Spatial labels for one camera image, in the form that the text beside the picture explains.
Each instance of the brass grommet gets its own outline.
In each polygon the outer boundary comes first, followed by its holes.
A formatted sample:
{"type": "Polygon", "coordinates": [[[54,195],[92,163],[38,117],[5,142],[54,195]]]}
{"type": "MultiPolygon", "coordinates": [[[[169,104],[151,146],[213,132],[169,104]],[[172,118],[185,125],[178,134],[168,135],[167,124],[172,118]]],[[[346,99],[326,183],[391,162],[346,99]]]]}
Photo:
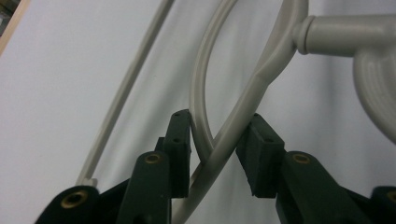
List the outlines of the brass grommet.
{"type": "Polygon", "coordinates": [[[88,192],[82,189],[64,197],[61,202],[61,207],[65,209],[74,208],[87,201],[87,199],[88,192]]]}
{"type": "Polygon", "coordinates": [[[305,156],[304,154],[294,154],[293,159],[301,164],[308,164],[309,162],[311,162],[309,157],[305,156]]]}
{"type": "Polygon", "coordinates": [[[154,164],[154,163],[158,163],[161,161],[161,156],[159,154],[149,154],[146,158],[145,158],[145,162],[148,164],[154,164]]]}
{"type": "Polygon", "coordinates": [[[388,198],[396,203],[396,190],[387,193],[388,198]]]}

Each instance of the cable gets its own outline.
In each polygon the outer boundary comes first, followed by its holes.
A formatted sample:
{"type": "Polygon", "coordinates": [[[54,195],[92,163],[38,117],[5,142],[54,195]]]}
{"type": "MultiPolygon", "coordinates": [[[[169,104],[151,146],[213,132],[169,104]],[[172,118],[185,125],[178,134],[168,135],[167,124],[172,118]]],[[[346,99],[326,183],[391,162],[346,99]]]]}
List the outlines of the cable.
{"type": "Polygon", "coordinates": [[[120,112],[125,105],[125,101],[128,98],[129,92],[131,91],[134,82],[146,60],[151,46],[159,33],[163,21],[166,18],[174,0],[162,0],[154,19],[151,21],[149,28],[140,44],[139,50],[134,58],[133,63],[129,67],[125,78],[121,82],[120,88],[114,97],[111,107],[108,109],[105,120],[102,123],[99,134],[96,136],[95,142],[88,154],[87,159],[84,162],[82,170],[79,174],[76,185],[90,185],[95,186],[96,180],[92,179],[93,172],[102,156],[105,149],[108,138],[117,122],[120,112]]]}
{"type": "MultiPolygon", "coordinates": [[[[174,202],[173,223],[184,223],[189,218],[218,177],[233,153],[239,137],[248,126],[251,117],[260,104],[268,85],[283,71],[294,55],[295,47],[292,41],[292,29],[294,25],[307,16],[307,12],[307,0],[283,1],[275,27],[267,41],[255,72],[214,140],[211,139],[205,111],[205,73],[193,75],[191,82],[195,84],[192,85],[197,85],[196,87],[194,86],[194,89],[199,90],[191,92],[191,105],[193,106],[191,106],[190,110],[194,115],[192,117],[193,128],[195,129],[193,130],[193,134],[195,134],[194,141],[200,141],[198,143],[195,142],[198,151],[204,151],[198,147],[207,146],[212,149],[212,153],[207,161],[202,162],[201,170],[196,174],[195,180],[191,185],[189,198],[174,202]]],[[[215,33],[218,31],[209,27],[208,32],[215,33]]],[[[206,51],[210,53],[210,49],[202,49],[199,52],[206,51]]],[[[194,72],[206,70],[204,67],[199,69],[195,68],[194,72]]]]}

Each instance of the white wall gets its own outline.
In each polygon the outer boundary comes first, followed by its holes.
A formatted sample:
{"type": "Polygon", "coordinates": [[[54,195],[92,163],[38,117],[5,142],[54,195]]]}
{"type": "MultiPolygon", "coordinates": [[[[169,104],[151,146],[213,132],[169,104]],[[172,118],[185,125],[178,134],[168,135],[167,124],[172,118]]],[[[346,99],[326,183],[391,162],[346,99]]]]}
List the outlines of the white wall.
{"type": "MultiPolygon", "coordinates": [[[[160,0],[35,0],[0,58],[0,223],[32,223],[72,187],[160,0]]],[[[219,0],[174,3],[107,145],[95,177],[103,191],[154,149],[170,115],[188,107],[191,67],[219,0]]],[[[216,134],[248,81],[280,1],[236,4],[207,80],[216,134]]],[[[311,1],[310,14],[396,13],[396,2],[311,1]]],[[[396,146],[368,119],[352,61],[298,53],[258,109],[287,150],[317,157],[339,184],[369,196],[396,186],[396,146]]],[[[191,170],[198,163],[192,152],[191,170]]],[[[251,197],[233,155],[189,223],[278,223],[275,201],[251,197]]]]}

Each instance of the white surface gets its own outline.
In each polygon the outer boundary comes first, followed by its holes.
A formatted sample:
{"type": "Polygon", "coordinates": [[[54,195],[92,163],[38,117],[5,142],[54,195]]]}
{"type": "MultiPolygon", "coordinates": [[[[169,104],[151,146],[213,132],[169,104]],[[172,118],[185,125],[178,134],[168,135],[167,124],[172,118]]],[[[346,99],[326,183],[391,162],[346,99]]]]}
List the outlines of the white surface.
{"type": "MultiPolygon", "coordinates": [[[[32,223],[74,185],[110,102],[159,4],[32,1],[0,58],[0,223],[32,223]]],[[[110,138],[95,177],[103,191],[154,149],[169,116],[188,107],[191,69],[219,0],[176,1],[110,138]]],[[[219,130],[248,82],[280,1],[238,2],[214,47],[207,109],[219,130]]],[[[310,14],[396,13],[396,2],[311,1],[310,14]]],[[[352,60],[298,53],[258,112],[287,150],[316,156],[343,186],[368,196],[396,186],[396,146],[368,119],[352,60]]],[[[191,169],[198,163],[192,153],[191,169]]],[[[275,201],[250,196],[232,155],[189,223],[278,223],[275,201]]]]}

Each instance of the white background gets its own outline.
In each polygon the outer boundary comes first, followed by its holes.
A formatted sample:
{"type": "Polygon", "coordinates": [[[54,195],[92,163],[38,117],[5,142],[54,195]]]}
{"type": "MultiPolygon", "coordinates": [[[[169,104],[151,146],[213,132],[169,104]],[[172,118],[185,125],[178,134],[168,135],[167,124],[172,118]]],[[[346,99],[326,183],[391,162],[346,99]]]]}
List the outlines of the white background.
{"type": "MultiPolygon", "coordinates": [[[[107,144],[95,177],[101,191],[128,178],[134,161],[188,107],[191,68],[220,0],[176,0],[107,144]]],[[[0,58],[0,223],[33,223],[74,185],[114,94],[160,0],[33,0],[0,58]]],[[[239,1],[208,69],[215,135],[262,52],[280,7],[239,1]]],[[[311,15],[396,13],[396,1],[311,1],[311,15]]],[[[369,196],[396,186],[396,146],[368,119],[352,59],[296,53],[258,113],[286,150],[317,157],[337,182],[369,196]]],[[[191,171],[198,164],[191,154],[191,171]]],[[[251,197],[232,155],[189,223],[279,223],[274,200],[251,197]]]]}

